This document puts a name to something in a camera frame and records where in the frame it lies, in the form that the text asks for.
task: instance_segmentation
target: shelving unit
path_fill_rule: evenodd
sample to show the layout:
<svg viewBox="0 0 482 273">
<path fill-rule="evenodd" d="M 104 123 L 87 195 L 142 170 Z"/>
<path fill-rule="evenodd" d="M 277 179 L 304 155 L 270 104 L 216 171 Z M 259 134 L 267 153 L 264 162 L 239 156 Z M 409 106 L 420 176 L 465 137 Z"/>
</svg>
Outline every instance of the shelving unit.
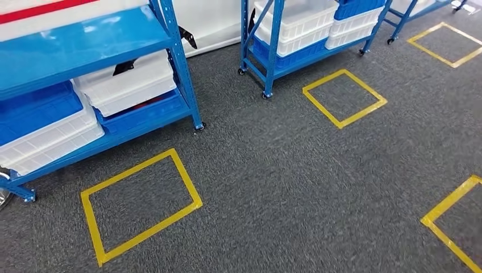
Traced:
<svg viewBox="0 0 482 273">
<path fill-rule="evenodd" d="M 174 70 L 181 103 L 137 127 L 106 134 L 41 169 L 19 176 L 0 176 L 0 188 L 35 200 L 35 191 L 22 185 L 150 131 L 191 116 L 197 130 L 204 129 L 171 0 L 42 31 L 0 44 L 0 101 L 68 81 L 100 69 L 166 49 Z M 134 110 L 130 114 L 143 110 Z"/>
<path fill-rule="evenodd" d="M 398 23 L 395 23 L 394 21 L 392 21 L 390 19 L 387 19 L 387 18 L 384 19 L 385 22 L 387 22 L 388 24 L 395 27 L 395 31 L 393 32 L 392 36 L 390 36 L 390 38 L 387 40 L 387 44 L 390 45 L 395 40 L 398 39 L 398 34 L 400 33 L 400 31 L 402 30 L 402 28 L 404 27 L 404 25 L 406 23 L 408 23 L 410 21 L 413 21 L 417 18 L 420 18 L 420 17 L 422 17 L 426 14 L 429 14 L 432 11 L 435 11 L 435 10 L 441 8 L 441 7 L 445 7 L 447 5 L 450 5 L 450 3 L 452 1 L 453 0 L 437 0 L 432 5 L 426 7 L 422 11 L 420 11 L 420 12 L 418 12 L 418 13 L 412 15 L 412 16 L 410 16 L 410 14 L 412 13 L 413 9 L 415 8 L 415 5 L 418 3 L 418 0 L 412 0 L 412 2 L 410 3 L 410 6 L 408 7 L 408 9 L 405 13 L 401 13 L 401 12 L 396 11 L 394 9 L 389 9 L 388 11 L 390 13 L 392 13 L 393 15 L 395 15 L 396 17 L 399 17 L 400 21 Z M 466 3 L 467 3 L 467 0 L 462 0 L 460 6 L 454 8 L 452 13 L 456 13 L 457 11 L 459 11 Z"/>
<path fill-rule="evenodd" d="M 261 21 L 265 17 L 266 13 L 268 12 L 268 9 L 271 7 L 273 2 L 275 6 L 273 11 L 271 39 L 269 43 L 269 55 L 268 55 L 269 58 L 266 59 L 255 53 L 253 45 L 250 45 L 250 41 L 255 38 L 255 32 L 260 26 Z M 264 83 L 265 87 L 261 96 L 266 99 L 272 96 L 273 82 L 277 78 L 286 76 L 294 71 L 297 71 L 310 64 L 316 63 L 320 60 L 323 60 L 331 55 L 334 55 L 340 51 L 344 51 L 345 49 L 348 49 L 362 42 L 365 42 L 365 46 L 362 49 L 360 49 L 359 54 L 364 55 L 366 52 L 369 52 L 373 38 L 375 37 L 378 29 L 380 28 L 381 22 L 383 21 L 382 19 L 385 18 L 385 15 L 387 14 L 391 3 L 392 3 L 392 0 L 387 0 L 385 4 L 385 8 L 383 9 L 383 11 L 379 16 L 379 21 L 377 25 L 374 26 L 370 36 L 364 37 L 352 43 L 345 44 L 331 50 L 324 49 L 321 52 L 317 52 L 316 54 L 310 55 L 307 58 L 303 58 L 293 64 L 290 64 L 288 66 L 285 66 L 279 69 L 276 67 L 276 57 L 277 57 L 277 50 L 278 50 L 278 40 L 280 36 L 281 15 L 283 13 L 283 8 L 284 8 L 284 0 L 268 0 L 266 7 L 264 8 L 263 12 L 259 15 L 257 22 L 254 24 L 251 30 L 248 30 L 248 25 L 249 25 L 248 1 L 241 0 L 241 20 L 242 20 L 241 21 L 241 62 L 240 62 L 240 68 L 238 69 L 238 73 L 240 75 L 243 75 L 245 74 L 248 68 L 251 68 Z M 318 44 L 314 44 L 311 46 L 324 47 L 324 42 L 325 40 L 322 40 L 318 42 Z M 266 70 L 265 74 L 263 74 L 254 65 L 254 63 L 251 60 L 249 60 L 248 58 L 249 54 L 252 54 L 253 57 L 265 68 Z"/>
</svg>

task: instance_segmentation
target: blue plastic bin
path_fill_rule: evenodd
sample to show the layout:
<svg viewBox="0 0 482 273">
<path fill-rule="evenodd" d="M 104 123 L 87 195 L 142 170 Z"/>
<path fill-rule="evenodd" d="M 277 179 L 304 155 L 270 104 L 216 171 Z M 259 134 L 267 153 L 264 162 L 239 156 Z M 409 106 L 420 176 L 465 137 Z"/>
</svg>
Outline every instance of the blue plastic bin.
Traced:
<svg viewBox="0 0 482 273">
<path fill-rule="evenodd" d="M 0 101 L 0 146 L 82 108 L 70 81 Z"/>
<path fill-rule="evenodd" d="M 108 117 L 103 117 L 98 109 L 94 108 L 94 111 L 104 129 L 109 134 L 117 134 L 144 123 L 157 122 L 166 114 L 184 110 L 186 107 L 184 98 L 176 88 L 145 103 Z"/>
<path fill-rule="evenodd" d="M 366 13 L 367 11 L 385 6 L 387 0 L 339 0 L 340 6 L 335 12 L 335 20 Z"/>
<path fill-rule="evenodd" d="M 293 65 L 301 60 L 309 58 L 310 56 L 316 55 L 324 50 L 326 39 L 323 39 L 319 42 L 316 42 L 312 45 L 309 45 L 305 48 L 302 48 L 298 51 L 291 53 L 290 55 L 280 57 L 276 55 L 276 68 L 285 68 L 290 65 Z M 258 37 L 254 36 L 253 38 L 253 51 L 255 55 L 258 55 L 261 59 L 268 60 L 269 58 L 269 45 L 264 41 L 260 40 Z"/>
</svg>

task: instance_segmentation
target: plastic storage crate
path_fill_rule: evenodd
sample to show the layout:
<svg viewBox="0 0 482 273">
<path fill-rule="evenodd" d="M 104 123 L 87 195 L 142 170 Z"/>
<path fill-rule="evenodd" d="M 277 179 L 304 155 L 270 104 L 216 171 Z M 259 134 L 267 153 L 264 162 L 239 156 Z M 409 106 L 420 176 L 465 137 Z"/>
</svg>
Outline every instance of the plastic storage crate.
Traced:
<svg viewBox="0 0 482 273">
<path fill-rule="evenodd" d="M 267 0 L 256 1 L 255 21 L 264 10 Z M 273 7 L 266 13 L 261 26 L 271 33 Z M 297 38 L 333 21 L 338 3 L 335 0 L 286 0 L 280 28 L 280 40 Z"/>
<path fill-rule="evenodd" d="M 3 145 L 82 110 L 70 81 L 0 101 L 0 151 Z"/>
<path fill-rule="evenodd" d="M 390 8 L 393 10 L 398 11 L 399 13 L 406 13 L 408 7 L 412 3 L 413 0 L 393 0 Z M 418 0 L 413 8 L 410 16 L 416 15 L 420 11 L 426 9 L 427 7 L 433 5 L 437 0 Z"/>
<path fill-rule="evenodd" d="M 309 32 L 294 39 L 284 40 L 280 38 L 280 40 L 278 41 L 277 50 L 278 56 L 285 57 L 311 44 L 327 38 L 328 34 L 330 33 L 330 27 L 332 23 L 333 21 L 328 22 L 325 25 L 316 28 L 312 32 Z M 264 26 L 259 26 L 259 28 L 256 30 L 255 35 L 264 43 L 269 44 L 271 32 Z"/>
<path fill-rule="evenodd" d="M 26 175 L 103 136 L 87 99 L 79 98 L 81 111 L 0 146 L 0 166 Z"/>
<path fill-rule="evenodd" d="M 314 44 L 311 44 L 301 50 L 298 50 L 294 52 L 293 54 L 290 54 L 285 57 L 280 57 L 276 56 L 275 60 L 275 66 L 278 69 L 283 69 L 285 67 L 288 67 L 290 65 L 293 65 L 301 60 L 304 60 L 306 58 L 309 58 L 313 55 L 316 55 L 322 51 L 325 51 L 325 42 L 327 39 L 318 41 Z M 260 40 L 257 37 L 253 38 L 253 51 L 254 54 L 264 60 L 265 62 L 268 61 L 269 58 L 269 45 L 265 43 L 264 41 Z"/>
<path fill-rule="evenodd" d="M 360 26 L 367 26 L 369 24 L 376 25 L 383 9 L 384 7 L 379 7 L 378 9 L 370 10 L 347 19 L 334 20 L 330 29 L 330 36 L 347 33 L 351 30 L 359 28 Z"/>
<path fill-rule="evenodd" d="M 74 79 L 78 90 L 102 116 L 150 100 L 176 88 L 166 50 L 143 56 L 134 62 L 134 69 L 113 76 L 115 66 Z"/>
<path fill-rule="evenodd" d="M 341 34 L 329 36 L 328 40 L 326 41 L 325 47 L 327 49 L 334 49 L 345 44 L 349 44 L 351 42 L 357 41 L 361 38 L 368 37 L 372 34 L 373 27 L 376 23 L 369 23 L 365 26 L 361 26 L 359 28 L 355 28 L 348 32 L 343 32 Z"/>
<path fill-rule="evenodd" d="M 184 98 L 176 88 L 144 104 L 136 105 L 110 117 L 95 111 L 102 126 L 110 134 L 121 133 L 144 123 L 156 122 L 160 117 L 186 107 Z"/>
<path fill-rule="evenodd" d="M 343 20 L 385 6 L 387 0 L 338 0 L 335 20 Z"/>
</svg>

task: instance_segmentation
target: yellow tape square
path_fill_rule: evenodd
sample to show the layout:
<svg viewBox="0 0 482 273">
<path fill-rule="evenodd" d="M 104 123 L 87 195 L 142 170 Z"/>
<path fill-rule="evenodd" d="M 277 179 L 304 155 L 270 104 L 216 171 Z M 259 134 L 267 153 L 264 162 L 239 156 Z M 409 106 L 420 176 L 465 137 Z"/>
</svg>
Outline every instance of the yellow tape square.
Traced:
<svg viewBox="0 0 482 273">
<path fill-rule="evenodd" d="M 363 109 L 362 111 L 359 111 L 358 113 L 346 118 L 345 120 L 339 121 L 337 118 L 335 118 L 323 105 L 321 105 L 311 94 L 310 90 L 312 90 L 315 87 L 318 87 L 328 81 L 333 80 L 336 77 L 339 77 L 341 75 L 347 75 L 350 79 L 352 79 L 354 82 L 356 82 L 358 85 L 360 85 L 362 88 L 364 88 L 366 91 L 370 92 L 375 98 L 378 99 L 377 102 L 374 104 L 370 105 L 369 107 Z M 307 85 L 303 87 L 303 94 L 320 110 L 325 116 L 333 122 L 334 125 L 336 125 L 339 129 L 342 129 L 343 127 L 352 124 L 353 122 L 357 121 L 358 119 L 363 118 L 364 116 L 368 115 L 369 113 L 375 111 L 376 109 L 382 107 L 387 103 L 387 100 L 382 97 L 380 94 L 378 94 L 375 90 L 373 90 L 370 86 L 368 86 L 366 83 L 364 83 L 362 80 L 357 78 L 355 75 L 353 75 L 350 71 L 346 69 L 341 69 L 329 76 L 326 76 L 310 85 Z"/>
<path fill-rule="evenodd" d="M 442 28 L 442 27 L 447 27 L 448 29 L 450 29 L 450 30 L 452 30 L 452 31 L 455 31 L 456 33 L 464 36 L 465 38 L 468 38 L 468 39 L 476 42 L 477 44 L 481 45 L 481 47 L 480 47 L 479 49 L 473 51 L 473 52 L 470 53 L 469 55 L 461 58 L 460 60 L 452 63 L 451 61 L 449 61 L 449 60 L 447 60 L 447 59 L 445 59 L 445 58 L 443 58 L 443 57 L 440 57 L 438 54 L 434 53 L 433 51 L 428 50 L 427 48 L 421 46 L 420 44 L 418 44 L 418 43 L 416 42 L 418 39 L 420 39 L 420 38 L 428 35 L 429 33 L 434 32 L 434 31 L 436 31 L 436 30 L 438 30 L 439 28 Z M 481 41 L 475 39 L 474 37 L 466 34 L 465 32 L 463 32 L 463 31 L 461 31 L 461 30 L 458 30 L 458 29 L 456 29 L 455 27 L 450 26 L 450 25 L 448 25 L 448 24 L 446 24 L 446 23 L 444 23 L 444 22 L 442 22 L 442 23 L 440 23 L 440 24 L 438 24 L 438 25 L 436 25 L 436 26 L 434 26 L 434 27 L 432 27 L 432 28 L 430 28 L 430 29 L 428 29 L 428 30 L 426 30 L 426 31 L 424 31 L 424 32 L 422 32 L 422 33 L 420 33 L 420 34 L 418 34 L 418 35 L 410 38 L 410 39 L 408 39 L 407 42 L 409 42 L 410 44 L 414 45 L 415 47 L 417 47 L 417 48 L 420 49 L 421 51 L 426 52 L 426 53 L 429 54 L 430 56 L 432 56 L 432 57 L 434 57 L 434 58 L 436 58 L 436 59 L 444 62 L 445 64 L 447 64 L 447 65 L 449 65 L 449 66 L 451 66 L 451 67 L 453 67 L 453 68 L 457 68 L 457 67 L 461 66 L 462 64 L 470 61 L 471 59 L 473 59 L 474 57 L 476 57 L 477 55 L 479 55 L 479 54 L 482 53 L 482 42 L 481 42 Z"/>
<path fill-rule="evenodd" d="M 186 206 L 185 208 L 181 209 L 177 213 L 169 216 L 168 218 L 162 220 L 158 224 L 154 225 L 153 227 L 149 228 L 148 230 L 140 233 L 136 237 L 130 239 L 129 241 L 122 243 L 121 245 L 117 246 L 116 248 L 112 249 L 111 251 L 108 251 L 105 253 L 104 247 L 102 245 L 102 240 L 101 240 L 101 235 L 99 232 L 99 228 L 97 227 L 97 222 L 95 221 L 95 216 L 94 216 L 94 210 L 92 208 L 92 204 L 90 203 L 89 196 L 92 195 L 95 192 L 100 191 L 101 189 L 104 189 L 124 178 L 127 176 L 133 175 L 136 172 L 139 172 L 140 170 L 162 160 L 167 157 L 171 157 L 172 160 L 174 161 L 174 164 L 179 171 L 179 174 L 182 177 L 182 180 L 184 182 L 184 185 L 188 189 L 188 192 L 193 199 L 193 202 Z M 186 172 L 186 169 L 184 168 L 184 165 L 182 165 L 181 159 L 179 158 L 179 155 L 177 154 L 175 149 L 170 149 L 166 152 L 163 152 L 160 155 L 156 155 L 151 159 L 148 159 L 139 165 L 136 165 L 102 183 L 99 183 L 91 188 L 88 188 L 80 193 L 80 197 L 82 200 L 82 205 L 84 206 L 84 212 L 85 212 L 85 217 L 87 219 L 87 225 L 89 227 L 90 231 L 90 236 L 92 238 L 92 244 L 94 245 L 94 251 L 95 255 L 97 257 L 97 263 L 99 264 L 99 267 L 101 267 L 104 263 L 108 262 L 109 260 L 117 257 L 118 255 L 121 255 L 122 253 L 126 252 L 127 250 L 133 248 L 134 246 L 138 245 L 139 243 L 145 241 L 147 238 L 150 236 L 153 236 L 154 234 L 158 233 L 159 231 L 167 228 L 169 225 L 175 223 L 179 219 L 185 217 L 192 211 L 200 208 L 202 206 L 202 201 L 197 193 L 191 179 L 189 178 L 188 173 Z"/>
<path fill-rule="evenodd" d="M 420 221 L 426 225 L 432 232 L 459 257 L 474 273 L 482 273 L 482 270 L 476 265 L 471 258 L 469 258 L 455 243 L 445 235 L 441 229 L 435 225 L 435 220 L 446 212 L 451 206 L 459 201 L 464 195 L 466 195 L 476 185 L 482 185 L 482 179 L 476 175 L 472 175 L 467 181 L 462 183 L 454 192 L 447 196 L 442 202 L 435 206 L 430 212 L 427 213 Z"/>
</svg>

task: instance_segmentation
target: white wall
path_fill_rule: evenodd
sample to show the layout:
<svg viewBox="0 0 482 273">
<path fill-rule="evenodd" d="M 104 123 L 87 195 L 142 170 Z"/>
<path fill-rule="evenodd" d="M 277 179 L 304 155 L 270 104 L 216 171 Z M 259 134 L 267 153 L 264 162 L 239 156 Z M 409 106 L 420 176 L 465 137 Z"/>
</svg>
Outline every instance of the white wall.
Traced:
<svg viewBox="0 0 482 273">
<path fill-rule="evenodd" d="M 187 57 L 240 41 L 240 0 L 172 0 L 177 23 L 191 32 L 198 50 L 183 41 Z M 250 9 L 254 0 L 249 0 Z"/>
</svg>

